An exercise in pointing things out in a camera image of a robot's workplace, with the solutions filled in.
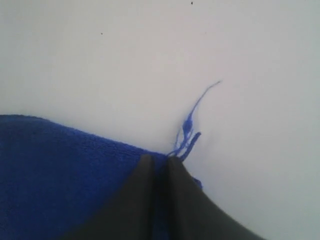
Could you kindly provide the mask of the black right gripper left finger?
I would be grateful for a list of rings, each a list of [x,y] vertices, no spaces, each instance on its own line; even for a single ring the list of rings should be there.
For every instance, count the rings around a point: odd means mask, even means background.
[[[150,240],[155,210],[155,161],[145,154],[121,189],[63,240]]]

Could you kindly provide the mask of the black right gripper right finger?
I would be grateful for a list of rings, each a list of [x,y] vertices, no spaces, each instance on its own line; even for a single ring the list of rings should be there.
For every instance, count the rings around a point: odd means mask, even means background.
[[[179,158],[168,158],[165,183],[171,240],[263,239],[213,203]]]

